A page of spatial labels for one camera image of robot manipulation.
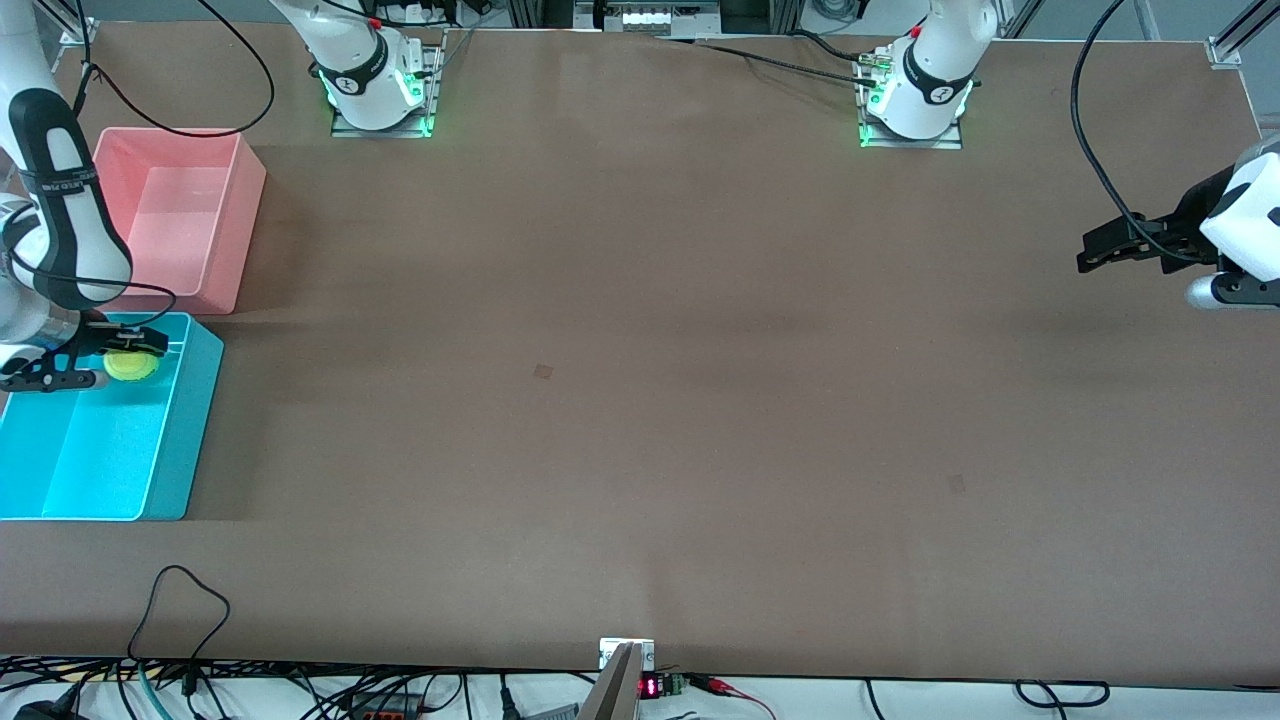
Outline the pink plastic bin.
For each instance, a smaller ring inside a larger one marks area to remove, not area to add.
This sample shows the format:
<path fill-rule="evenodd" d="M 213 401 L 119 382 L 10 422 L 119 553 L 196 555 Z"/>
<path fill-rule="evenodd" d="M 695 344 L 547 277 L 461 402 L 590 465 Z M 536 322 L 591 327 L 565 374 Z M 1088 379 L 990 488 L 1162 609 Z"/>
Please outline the pink plastic bin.
<path fill-rule="evenodd" d="M 134 264 L 136 286 L 105 310 L 159 311 L 161 287 L 179 313 L 232 314 L 268 177 L 244 136 L 113 127 L 93 160 Z"/>

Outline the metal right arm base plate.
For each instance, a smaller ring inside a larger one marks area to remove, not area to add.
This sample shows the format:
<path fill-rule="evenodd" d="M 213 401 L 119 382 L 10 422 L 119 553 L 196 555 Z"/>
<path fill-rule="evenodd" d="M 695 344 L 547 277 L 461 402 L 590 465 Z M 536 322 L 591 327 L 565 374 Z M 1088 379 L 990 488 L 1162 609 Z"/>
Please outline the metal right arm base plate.
<path fill-rule="evenodd" d="M 378 50 L 362 67 L 320 70 L 334 138 L 429 138 L 442 90 L 444 49 L 393 28 L 376 32 Z"/>

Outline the blue plastic bin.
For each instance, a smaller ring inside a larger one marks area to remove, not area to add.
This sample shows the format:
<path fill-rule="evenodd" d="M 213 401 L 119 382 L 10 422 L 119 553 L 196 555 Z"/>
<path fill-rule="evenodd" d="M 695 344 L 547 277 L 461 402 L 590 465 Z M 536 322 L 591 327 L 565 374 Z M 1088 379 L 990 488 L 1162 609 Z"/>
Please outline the blue plastic bin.
<path fill-rule="evenodd" d="M 184 313 L 148 377 L 13 395 L 0 413 L 0 521 L 177 521 L 188 509 L 224 343 Z"/>

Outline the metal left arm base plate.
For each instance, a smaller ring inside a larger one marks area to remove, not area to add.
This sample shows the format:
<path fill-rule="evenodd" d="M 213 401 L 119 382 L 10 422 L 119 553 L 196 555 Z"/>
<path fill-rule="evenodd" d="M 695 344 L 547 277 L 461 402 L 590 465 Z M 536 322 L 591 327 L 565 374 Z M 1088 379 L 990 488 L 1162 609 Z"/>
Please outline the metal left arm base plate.
<path fill-rule="evenodd" d="M 960 118 L 974 79 L 923 79 L 920 88 L 904 70 L 902 54 L 891 46 L 861 54 L 852 69 L 870 85 L 855 88 L 863 147 L 945 149 L 963 146 Z"/>

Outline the yellow-green tennis ball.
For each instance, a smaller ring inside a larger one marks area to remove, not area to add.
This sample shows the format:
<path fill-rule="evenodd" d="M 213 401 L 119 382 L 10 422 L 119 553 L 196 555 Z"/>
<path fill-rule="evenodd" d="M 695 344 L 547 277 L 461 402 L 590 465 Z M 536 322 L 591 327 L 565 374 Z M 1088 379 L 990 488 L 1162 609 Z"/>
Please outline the yellow-green tennis ball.
<path fill-rule="evenodd" d="M 160 357 L 146 352 L 108 351 L 102 356 L 102 369 L 114 380 L 141 382 L 154 375 Z"/>

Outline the aluminium corner post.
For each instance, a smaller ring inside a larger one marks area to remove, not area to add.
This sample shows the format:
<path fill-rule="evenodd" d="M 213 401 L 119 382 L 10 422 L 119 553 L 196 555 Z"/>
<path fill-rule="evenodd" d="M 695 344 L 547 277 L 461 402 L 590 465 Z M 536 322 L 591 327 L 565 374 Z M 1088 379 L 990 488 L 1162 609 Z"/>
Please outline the aluminium corner post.
<path fill-rule="evenodd" d="M 1210 63 L 1215 68 L 1238 67 L 1242 63 L 1242 50 L 1277 20 L 1280 0 L 1249 0 L 1222 29 L 1207 38 Z"/>
<path fill-rule="evenodd" d="M 60 45 L 87 46 L 99 22 L 84 12 L 84 0 L 31 0 L 61 32 Z"/>

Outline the grey device with lit panel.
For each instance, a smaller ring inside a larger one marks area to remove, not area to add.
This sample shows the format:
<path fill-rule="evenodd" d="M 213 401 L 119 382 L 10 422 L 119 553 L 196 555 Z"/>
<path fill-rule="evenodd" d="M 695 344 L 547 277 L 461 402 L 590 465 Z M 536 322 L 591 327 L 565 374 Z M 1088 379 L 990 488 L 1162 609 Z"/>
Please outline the grey device with lit panel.
<path fill-rule="evenodd" d="M 573 0 L 575 29 L 700 38 L 723 29 L 719 0 Z"/>

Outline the red clip lead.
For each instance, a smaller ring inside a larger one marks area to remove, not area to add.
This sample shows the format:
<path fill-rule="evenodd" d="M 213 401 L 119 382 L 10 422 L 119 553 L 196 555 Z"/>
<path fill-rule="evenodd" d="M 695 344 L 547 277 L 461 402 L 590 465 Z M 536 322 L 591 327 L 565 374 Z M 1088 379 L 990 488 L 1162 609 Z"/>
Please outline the red clip lead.
<path fill-rule="evenodd" d="M 776 715 L 774 710 L 769 705 L 767 705 L 762 700 L 759 700 L 759 698 L 756 698 L 756 697 L 754 697 L 754 696 L 751 696 L 749 693 L 745 693 L 744 691 L 740 691 L 737 687 L 735 687 L 735 685 L 732 685 L 732 684 L 730 684 L 730 683 L 727 683 L 727 682 L 724 682 L 724 680 L 722 680 L 722 679 L 719 679 L 717 676 L 710 676 L 710 675 L 698 674 L 698 673 L 685 673 L 684 678 L 685 678 L 686 683 L 690 687 L 692 687 L 692 688 L 703 691 L 703 692 L 705 692 L 708 694 L 713 694 L 714 697 L 728 698 L 728 700 L 741 700 L 741 701 L 753 703 L 756 707 L 759 707 L 760 710 L 763 710 L 767 714 L 767 716 L 768 716 L 769 720 L 780 720 L 778 716 Z"/>

